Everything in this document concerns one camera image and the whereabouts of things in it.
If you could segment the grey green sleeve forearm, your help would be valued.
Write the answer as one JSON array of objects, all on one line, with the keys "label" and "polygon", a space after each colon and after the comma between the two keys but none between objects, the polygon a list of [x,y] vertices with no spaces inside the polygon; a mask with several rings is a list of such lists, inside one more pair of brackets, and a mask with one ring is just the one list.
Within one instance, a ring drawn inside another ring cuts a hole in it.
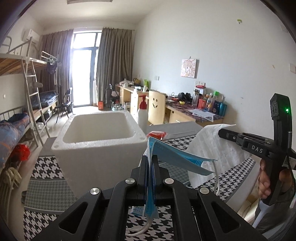
[{"label": "grey green sleeve forearm", "polygon": [[256,226],[256,230],[265,233],[280,225],[293,214],[295,215],[295,188],[292,184],[286,192],[280,192],[279,202],[275,203],[271,211],[265,213]]}]

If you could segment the person's right hand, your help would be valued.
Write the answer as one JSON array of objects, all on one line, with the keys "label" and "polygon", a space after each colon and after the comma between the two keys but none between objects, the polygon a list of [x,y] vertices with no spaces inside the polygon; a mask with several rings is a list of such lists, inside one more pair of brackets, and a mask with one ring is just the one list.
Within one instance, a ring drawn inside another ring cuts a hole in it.
[{"label": "person's right hand", "polygon": [[[260,160],[260,172],[258,178],[258,194],[262,199],[266,199],[271,194],[269,176],[265,171],[265,161]],[[288,169],[284,169],[280,172],[279,178],[282,183],[281,192],[287,192],[293,185],[291,173]]]}]

